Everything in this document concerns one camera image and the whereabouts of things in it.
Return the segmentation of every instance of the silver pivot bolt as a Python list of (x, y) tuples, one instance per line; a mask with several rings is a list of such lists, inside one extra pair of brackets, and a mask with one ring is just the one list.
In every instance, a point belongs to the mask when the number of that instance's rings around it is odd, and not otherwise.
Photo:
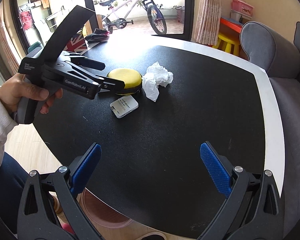
[(269, 170), (266, 170), (266, 171), (265, 171), (265, 174), (266, 174), (268, 177), (271, 177), (271, 176), (272, 176), (272, 172), (269, 171)]
[(37, 171), (33, 170), (29, 172), (30, 177), (33, 177), (37, 174)]
[(59, 168), (59, 172), (61, 172), (61, 173), (64, 173), (64, 172), (66, 172), (68, 170), (68, 168), (66, 167), (66, 166), (61, 166), (60, 168)]
[(235, 167), (234, 167), (234, 170), (235, 170), (236, 172), (243, 172), (243, 168), (242, 168), (241, 166), (235, 166)]

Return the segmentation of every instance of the yellow stool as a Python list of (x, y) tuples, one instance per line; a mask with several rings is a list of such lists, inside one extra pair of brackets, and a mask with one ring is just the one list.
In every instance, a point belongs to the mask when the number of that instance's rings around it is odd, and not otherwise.
[(223, 33), (219, 33), (218, 35), (218, 43), (216, 46), (212, 46), (214, 49), (218, 49), (220, 46), (221, 41), (223, 41), (223, 45), (221, 47), (222, 51), (225, 51), (227, 53), (231, 54), (231, 48), (232, 45), (234, 46), (233, 48), (233, 55), (235, 56), (239, 56), (239, 45), (240, 45), (240, 41), (236, 40), (232, 37), (226, 36)]

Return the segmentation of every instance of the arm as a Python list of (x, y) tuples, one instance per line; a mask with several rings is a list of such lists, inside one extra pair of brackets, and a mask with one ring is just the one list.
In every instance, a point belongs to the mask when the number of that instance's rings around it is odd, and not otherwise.
[[(17, 73), (0, 87), (0, 166), (7, 135), (18, 125), (11, 118), (11, 114), (17, 111), (21, 97), (43, 101), (49, 96), (49, 92), (46, 89), (41, 89), (33, 84), (26, 83), (24, 82), (24, 78), (24, 75)], [(52, 95), (42, 106), (40, 112), (46, 114), (49, 111), (49, 107), (52, 106), (54, 99), (61, 97), (62, 90), (58, 90), (55, 95)]]
[(300, 52), (290, 41), (268, 26), (246, 23), (240, 42), (249, 61), (263, 68), (269, 77), (296, 78), (300, 71)]

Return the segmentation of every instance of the white crumpled paper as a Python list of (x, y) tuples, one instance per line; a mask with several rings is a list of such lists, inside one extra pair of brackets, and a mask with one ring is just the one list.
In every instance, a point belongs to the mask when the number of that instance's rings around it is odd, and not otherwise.
[(147, 98), (155, 102), (159, 96), (158, 86), (166, 87), (172, 80), (172, 72), (156, 62), (147, 68), (147, 73), (142, 77), (142, 88)]

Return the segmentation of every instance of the bicycle wheel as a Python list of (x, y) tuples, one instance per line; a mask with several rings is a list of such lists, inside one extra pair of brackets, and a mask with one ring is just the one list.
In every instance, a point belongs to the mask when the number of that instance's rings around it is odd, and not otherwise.
[(108, 24), (111, 24), (111, 21), (108, 19), (108, 17), (106, 19), (104, 19), (102, 21), (102, 25), (105, 29), (107, 29), (108, 31), (110, 31), (110, 34), (113, 32), (113, 27), (112, 26), (108, 26)]
[(148, 19), (150, 22), (151, 27), (155, 31), (156, 34), (167, 34), (167, 24), (162, 15), (158, 15), (156, 8), (154, 5), (150, 5), (148, 7)]

